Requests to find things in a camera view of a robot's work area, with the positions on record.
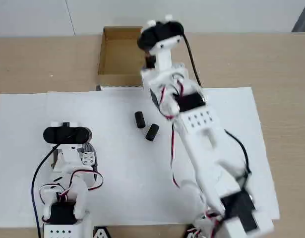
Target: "open cardboard box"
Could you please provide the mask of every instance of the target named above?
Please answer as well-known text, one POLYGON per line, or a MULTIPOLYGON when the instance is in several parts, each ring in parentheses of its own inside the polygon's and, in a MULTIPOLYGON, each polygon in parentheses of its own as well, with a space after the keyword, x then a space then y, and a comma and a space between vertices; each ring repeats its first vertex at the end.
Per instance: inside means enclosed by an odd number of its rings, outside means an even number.
POLYGON ((140 29, 104 27, 98 69, 101 86, 141 86, 145 53, 137 45, 140 29))

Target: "black wire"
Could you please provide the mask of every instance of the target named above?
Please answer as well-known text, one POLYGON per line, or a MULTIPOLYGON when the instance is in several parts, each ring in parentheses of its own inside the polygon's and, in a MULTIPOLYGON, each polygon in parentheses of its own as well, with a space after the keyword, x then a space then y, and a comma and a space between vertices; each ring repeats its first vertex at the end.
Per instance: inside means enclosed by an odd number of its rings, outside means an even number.
POLYGON ((194 63, 194 59, 193 59, 193 55, 192 55, 190 44, 188 43, 187 38, 186 38, 184 33, 183 33, 182 36, 183 36, 183 39, 184 39, 185 44, 186 44, 188 55, 190 56, 190 60, 191 60, 191 64, 192 64, 192 68, 193 68, 194 74, 195 74, 196 81, 197 81, 198 85, 201 86, 201 81, 200 81, 200 79, 198 77, 198 74, 197 74, 197 70, 196 70, 196 67, 195 67, 195 63, 194 63))
POLYGON ((37 207, 35 204, 35 199, 34 199, 34 182, 37 177, 37 174, 41 168, 41 166, 45 163, 45 161, 49 158, 50 155, 60 146, 60 144, 57 144, 52 148, 52 150, 44 157, 44 159, 41 161, 41 163, 38 165, 32 179, 31 183, 31 199, 32 199, 32 205, 33 205, 33 210, 34 210, 34 215, 35 215, 35 221, 37 224, 37 230, 38 230, 38 238, 41 238, 41 231, 40 231, 40 224, 39 224, 39 217, 38 217, 38 212, 37 212, 37 207))
MULTIPOLYGON (((245 163, 246 163, 246 171, 245 173, 240 176, 239 178, 236 178, 236 180, 239 180, 239 179, 244 179, 244 182, 241 186, 242 190, 245 189, 245 185, 247 183, 247 180, 248 180, 248 176, 249 174, 251 174, 251 170, 249 168, 249 159, 248 159, 248 154, 247 154, 247 151, 243 145, 243 143, 236 137, 234 136, 233 134, 231 134, 229 131, 225 130, 226 134, 229 135, 232 139, 234 139, 241 147, 243 153, 244 153, 244 156, 245 156, 245 163)), ((231 213, 231 210, 233 209, 234 207, 234 204, 236 203, 236 198, 229 204, 229 206, 226 208, 225 210, 225 214, 230 214, 231 213)), ((219 229, 222 227, 223 225, 223 222, 226 220, 226 217, 223 217, 220 221, 219 221, 219 224, 214 228, 213 230, 213 237, 215 237, 215 235, 217 234, 217 232, 219 231, 219 229)))
POLYGON ((234 139, 239 145, 240 147, 242 148, 242 151, 244 153, 244 156, 245 156, 245 163, 246 163, 246 173, 247 174, 251 174, 251 170, 249 168, 249 159, 248 159, 248 154, 247 154, 247 151, 244 147, 244 145, 242 144, 242 142, 236 137, 234 136, 233 134, 231 134, 229 131, 225 130, 226 134, 229 135, 232 139, 234 139))

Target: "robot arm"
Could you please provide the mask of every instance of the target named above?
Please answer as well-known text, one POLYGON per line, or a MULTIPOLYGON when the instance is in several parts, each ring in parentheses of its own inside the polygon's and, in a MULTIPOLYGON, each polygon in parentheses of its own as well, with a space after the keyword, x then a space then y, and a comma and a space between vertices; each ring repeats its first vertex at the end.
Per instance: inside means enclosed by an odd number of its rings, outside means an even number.
POLYGON ((93 237, 87 195, 102 185, 103 177, 97 172, 96 153, 89 143, 91 132, 74 123, 53 123, 44 131, 44 139, 60 144, 50 183, 40 188, 44 237, 93 237))
POLYGON ((155 67, 141 71, 144 90, 179 134, 206 198, 205 206, 221 217, 213 222, 212 231, 206 226, 207 219, 198 219, 195 226, 207 237, 212 234, 222 238, 256 237, 271 231, 271 220, 256 210, 245 184, 236 180, 244 174, 247 180, 250 173, 244 155, 226 158, 233 153, 231 137, 236 138, 221 126, 202 88, 188 78, 184 65, 172 64, 171 48, 185 37, 182 25, 168 18, 163 23, 148 24, 138 46, 155 56, 156 62, 155 67))

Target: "white paper sheet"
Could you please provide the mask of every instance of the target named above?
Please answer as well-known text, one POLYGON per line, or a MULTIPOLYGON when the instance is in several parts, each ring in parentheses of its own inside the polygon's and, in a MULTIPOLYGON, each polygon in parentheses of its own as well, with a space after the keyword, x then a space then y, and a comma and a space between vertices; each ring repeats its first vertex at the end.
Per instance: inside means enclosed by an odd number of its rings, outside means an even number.
MULTIPOLYGON (((247 148, 253 171, 248 185, 256 205, 268 210, 272 219, 278 219, 277 198, 251 89, 208 89, 206 92, 224 127, 247 148)), ((7 157, 17 166, 7 167, 6 171, 0 169, 0 178, 3 178, 0 179, 0 194, 11 194, 8 185, 13 182, 16 197, 20 197, 16 199, 18 202, 11 197, 0 197, 0 204, 7 206, 7 209, 0 206, 4 213, 0 227, 34 226, 30 182, 36 166, 49 149, 42 133, 52 120, 77 121, 92 130, 91 143, 105 179, 101 189, 89 193, 89 209, 95 225, 188 223, 201 211, 195 189, 179 190, 172 183, 171 124, 159 115, 141 90, 49 93, 47 113, 44 101, 43 94, 0 96, 0 157, 6 157, 5 151, 8 151, 7 157), (136 111, 143 111, 147 128, 137 129, 136 111), (153 142, 144 138, 151 123, 160 126, 153 142), (8 127, 7 133, 2 130, 3 126, 8 127), (35 149, 27 151, 29 145, 35 149)), ((193 180, 192 165, 178 136, 174 169, 179 182, 193 180)), ((49 170, 49 166, 45 166, 41 177, 46 179, 49 170)))
MULTIPOLYGON (((31 180, 49 150, 42 137, 49 125, 45 102, 46 94, 0 95, 0 227, 34 226, 31 180)), ((37 183, 46 181, 50 172, 47 163, 37 183)))

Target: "wooden table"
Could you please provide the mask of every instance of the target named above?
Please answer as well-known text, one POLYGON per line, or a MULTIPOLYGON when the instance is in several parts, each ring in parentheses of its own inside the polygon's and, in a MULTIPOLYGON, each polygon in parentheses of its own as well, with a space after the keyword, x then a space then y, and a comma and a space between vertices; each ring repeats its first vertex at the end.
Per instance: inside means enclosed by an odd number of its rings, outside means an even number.
MULTIPOLYGON (((268 237, 305 237, 305 33, 188 35, 204 87, 252 87, 281 220, 268 237)), ((0 93, 92 91, 100 36, 0 38, 0 93)), ((184 45, 176 61, 192 70, 184 45)), ((179 238, 184 226, 113 227, 114 238, 179 238)), ((35 229, 0 229, 0 238, 35 229)))

